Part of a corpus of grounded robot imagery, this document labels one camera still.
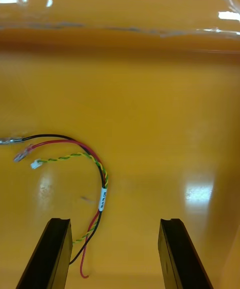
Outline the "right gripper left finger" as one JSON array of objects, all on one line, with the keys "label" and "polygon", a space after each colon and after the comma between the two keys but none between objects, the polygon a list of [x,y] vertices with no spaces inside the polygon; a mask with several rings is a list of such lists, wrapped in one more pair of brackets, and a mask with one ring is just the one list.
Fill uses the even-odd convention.
[{"label": "right gripper left finger", "polygon": [[18,289],[64,289],[72,249],[71,220],[51,218],[16,287]]}]

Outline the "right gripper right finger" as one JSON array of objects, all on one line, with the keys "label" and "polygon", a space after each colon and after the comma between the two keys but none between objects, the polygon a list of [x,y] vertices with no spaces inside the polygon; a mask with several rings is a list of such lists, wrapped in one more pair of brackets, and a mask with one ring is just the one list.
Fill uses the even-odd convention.
[{"label": "right gripper right finger", "polygon": [[158,253],[166,289],[212,289],[184,223],[179,218],[161,219]]}]

